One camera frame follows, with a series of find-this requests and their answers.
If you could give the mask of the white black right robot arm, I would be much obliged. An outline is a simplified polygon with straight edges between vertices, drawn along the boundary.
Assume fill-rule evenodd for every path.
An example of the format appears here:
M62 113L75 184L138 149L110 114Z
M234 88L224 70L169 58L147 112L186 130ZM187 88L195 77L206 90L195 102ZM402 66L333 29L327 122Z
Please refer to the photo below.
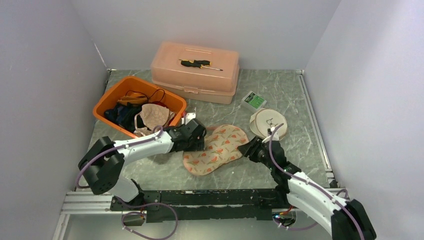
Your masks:
M377 233L364 206L356 199L347 200L311 180L289 162L277 140L264 142L255 137L243 140L238 150L255 163L264 164L277 186L276 203L294 206L323 227L333 240L375 240Z

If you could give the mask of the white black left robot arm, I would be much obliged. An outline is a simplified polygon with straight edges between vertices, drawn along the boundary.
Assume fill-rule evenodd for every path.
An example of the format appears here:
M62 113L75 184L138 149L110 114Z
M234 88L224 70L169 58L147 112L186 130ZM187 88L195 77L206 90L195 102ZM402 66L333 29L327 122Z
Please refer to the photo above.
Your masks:
M198 119L180 126L157 126L154 130L150 135L128 140L99 138L78 163L76 188L89 189L94 195L110 193L129 209L139 209L145 194L135 180L122 176L124 167L155 155L205 148L207 129Z

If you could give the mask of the beige lace bra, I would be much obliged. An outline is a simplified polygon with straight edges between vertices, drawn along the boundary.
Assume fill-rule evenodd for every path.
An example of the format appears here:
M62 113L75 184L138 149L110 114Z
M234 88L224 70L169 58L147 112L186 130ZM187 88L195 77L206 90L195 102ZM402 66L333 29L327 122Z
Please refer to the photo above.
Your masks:
M144 137L155 133L158 131L158 129L154 130L155 127L167 127L174 117L175 113L167 107L152 103L144 104L141 112L134 117L135 130L133 134L137 137Z

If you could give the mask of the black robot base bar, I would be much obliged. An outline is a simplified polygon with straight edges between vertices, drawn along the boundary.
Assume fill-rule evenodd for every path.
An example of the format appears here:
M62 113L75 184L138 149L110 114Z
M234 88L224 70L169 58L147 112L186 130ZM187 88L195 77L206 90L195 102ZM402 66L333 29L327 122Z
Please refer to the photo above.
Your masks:
M110 210L129 212L143 210L147 223L188 220L256 219L272 216L290 207L275 189L224 190L146 190L127 204L112 197Z

